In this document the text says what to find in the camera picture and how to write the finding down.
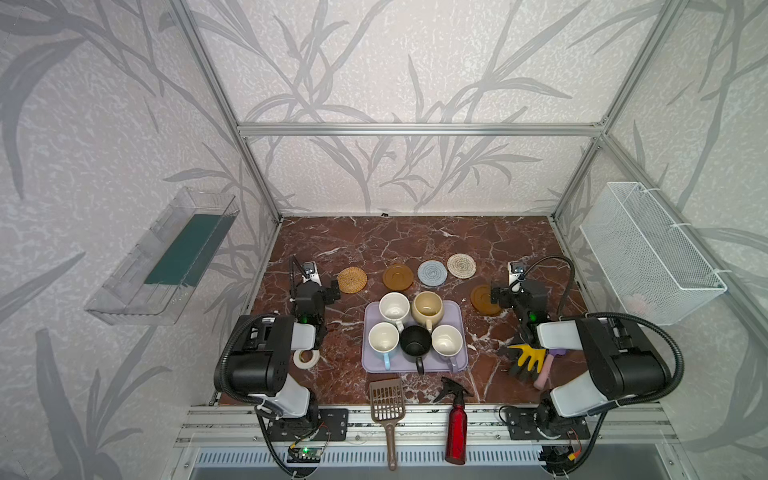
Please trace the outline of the woven straw coaster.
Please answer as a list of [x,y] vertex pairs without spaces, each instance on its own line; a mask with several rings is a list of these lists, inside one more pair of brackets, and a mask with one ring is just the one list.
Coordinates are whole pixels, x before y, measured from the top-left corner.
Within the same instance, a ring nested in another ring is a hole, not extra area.
[[368,277],[359,267],[347,267],[337,276],[338,286],[344,294],[355,294],[365,289]]

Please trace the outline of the dark wooden coaster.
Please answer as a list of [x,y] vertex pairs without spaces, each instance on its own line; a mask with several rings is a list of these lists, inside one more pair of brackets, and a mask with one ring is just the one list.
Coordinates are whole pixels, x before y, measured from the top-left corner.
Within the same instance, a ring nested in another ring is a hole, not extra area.
[[483,284],[476,286],[470,295],[470,301],[474,309],[483,316],[495,317],[502,312],[502,308],[491,302],[491,286]]

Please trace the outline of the white speckled mug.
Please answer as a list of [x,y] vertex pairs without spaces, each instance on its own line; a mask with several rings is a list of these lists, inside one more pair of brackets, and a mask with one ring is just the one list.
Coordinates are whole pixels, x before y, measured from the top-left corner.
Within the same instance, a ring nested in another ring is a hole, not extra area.
[[410,313],[410,301],[400,292],[390,292],[379,301],[379,313],[381,316],[396,326],[402,332]]

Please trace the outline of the brown wooden coaster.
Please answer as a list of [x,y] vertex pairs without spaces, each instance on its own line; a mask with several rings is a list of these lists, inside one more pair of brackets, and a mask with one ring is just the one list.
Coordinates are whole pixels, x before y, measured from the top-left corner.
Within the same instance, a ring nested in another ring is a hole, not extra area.
[[413,271],[405,264],[393,264],[383,273],[383,283],[391,291],[405,291],[413,281]]

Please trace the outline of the blue grey woven coaster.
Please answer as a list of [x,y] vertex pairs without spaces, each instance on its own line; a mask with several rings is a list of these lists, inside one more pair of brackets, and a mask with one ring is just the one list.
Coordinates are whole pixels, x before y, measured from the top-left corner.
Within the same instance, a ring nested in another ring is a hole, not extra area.
[[428,287],[439,287],[445,283],[448,271],[438,260],[428,260],[419,265],[417,270],[419,281]]

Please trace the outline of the beige ceramic mug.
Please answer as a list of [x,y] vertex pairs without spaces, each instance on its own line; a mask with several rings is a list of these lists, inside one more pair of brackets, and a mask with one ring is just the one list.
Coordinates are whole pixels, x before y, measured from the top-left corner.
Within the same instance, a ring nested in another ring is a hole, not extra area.
[[432,332],[443,319],[443,300],[434,292],[421,292],[412,301],[411,315],[419,325]]

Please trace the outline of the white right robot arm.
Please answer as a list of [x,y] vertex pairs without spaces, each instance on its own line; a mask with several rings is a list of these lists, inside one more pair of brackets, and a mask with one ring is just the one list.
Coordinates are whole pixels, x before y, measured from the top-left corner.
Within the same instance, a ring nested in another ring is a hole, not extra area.
[[508,263],[508,280],[490,290],[490,301],[511,310],[517,333],[499,348],[509,372],[521,380],[545,382],[555,357],[578,351],[586,372],[553,389],[540,400],[541,419],[594,416],[633,404],[654,402],[672,393],[685,373],[683,353],[658,325],[624,312],[587,312],[566,316],[562,310],[575,278],[570,276],[549,314],[548,290],[531,279],[542,259],[529,266]]

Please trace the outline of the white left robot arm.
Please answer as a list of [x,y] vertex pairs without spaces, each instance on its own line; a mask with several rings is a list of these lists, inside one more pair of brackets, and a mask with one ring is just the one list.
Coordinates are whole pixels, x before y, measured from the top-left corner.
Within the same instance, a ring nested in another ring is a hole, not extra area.
[[241,316],[214,370],[215,389],[272,421],[314,425],[314,393],[290,375],[295,352],[317,352],[327,335],[326,307],[341,297],[338,282],[328,287],[308,280],[291,290],[292,313]]

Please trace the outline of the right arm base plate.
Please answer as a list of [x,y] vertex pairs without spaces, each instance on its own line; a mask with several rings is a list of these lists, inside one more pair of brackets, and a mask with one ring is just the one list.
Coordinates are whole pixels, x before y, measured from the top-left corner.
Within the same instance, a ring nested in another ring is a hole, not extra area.
[[512,440],[581,440],[591,438],[584,417],[565,418],[549,408],[502,406],[499,418]]

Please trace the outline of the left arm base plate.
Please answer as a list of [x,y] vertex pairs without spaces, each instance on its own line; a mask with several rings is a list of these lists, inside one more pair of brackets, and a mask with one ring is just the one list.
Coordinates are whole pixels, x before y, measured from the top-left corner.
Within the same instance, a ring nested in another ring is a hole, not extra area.
[[349,425],[346,408],[320,408],[309,411],[304,417],[270,420],[267,434],[271,441],[344,441]]

